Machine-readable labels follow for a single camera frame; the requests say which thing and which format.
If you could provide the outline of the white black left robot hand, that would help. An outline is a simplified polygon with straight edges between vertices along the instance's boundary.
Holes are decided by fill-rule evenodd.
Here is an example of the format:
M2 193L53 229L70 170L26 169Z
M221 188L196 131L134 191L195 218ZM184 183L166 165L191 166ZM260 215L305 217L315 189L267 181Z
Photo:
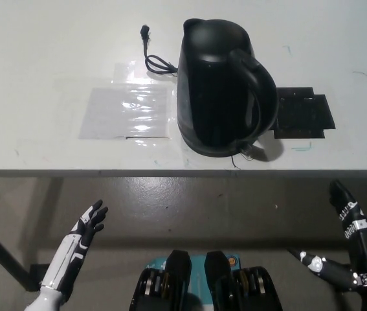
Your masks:
M42 287L60 292L68 301L94 235L103 230L108 212L98 200L91 205L63 238L41 282Z

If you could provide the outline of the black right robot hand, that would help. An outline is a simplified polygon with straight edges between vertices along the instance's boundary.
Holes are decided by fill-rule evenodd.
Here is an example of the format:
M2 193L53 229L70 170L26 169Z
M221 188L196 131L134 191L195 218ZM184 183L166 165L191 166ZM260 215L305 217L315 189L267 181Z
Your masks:
M351 192L339 181L329 185L329 201L339 217L348 243L350 263L340 264L302 249L288 249L297 260L338 292L356 292L367 310L367 217Z

